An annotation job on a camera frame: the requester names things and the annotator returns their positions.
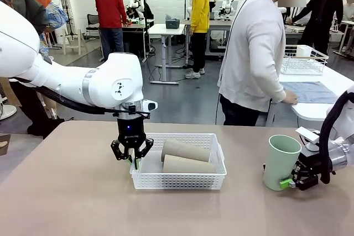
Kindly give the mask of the person right hand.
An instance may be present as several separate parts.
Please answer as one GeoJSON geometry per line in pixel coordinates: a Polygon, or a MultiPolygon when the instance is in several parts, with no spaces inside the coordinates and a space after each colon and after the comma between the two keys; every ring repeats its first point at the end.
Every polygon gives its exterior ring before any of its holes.
{"type": "Polygon", "coordinates": [[[292,91],[285,91],[286,97],[282,100],[282,103],[296,105],[298,104],[298,96],[292,91]]]}

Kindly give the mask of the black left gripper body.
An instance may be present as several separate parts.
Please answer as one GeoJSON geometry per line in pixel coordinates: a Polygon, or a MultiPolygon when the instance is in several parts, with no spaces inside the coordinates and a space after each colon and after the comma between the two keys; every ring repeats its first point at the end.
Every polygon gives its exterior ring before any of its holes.
{"type": "Polygon", "coordinates": [[[140,148],[146,139],[144,118],[141,115],[133,119],[117,119],[118,141],[125,148],[140,148]]]}

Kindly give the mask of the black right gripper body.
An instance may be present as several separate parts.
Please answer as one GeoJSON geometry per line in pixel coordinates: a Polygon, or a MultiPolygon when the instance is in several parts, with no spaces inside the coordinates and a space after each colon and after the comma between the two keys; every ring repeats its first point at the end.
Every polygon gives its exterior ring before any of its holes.
{"type": "Polygon", "coordinates": [[[321,161],[318,152],[301,151],[297,160],[297,180],[319,180],[321,161]]]}

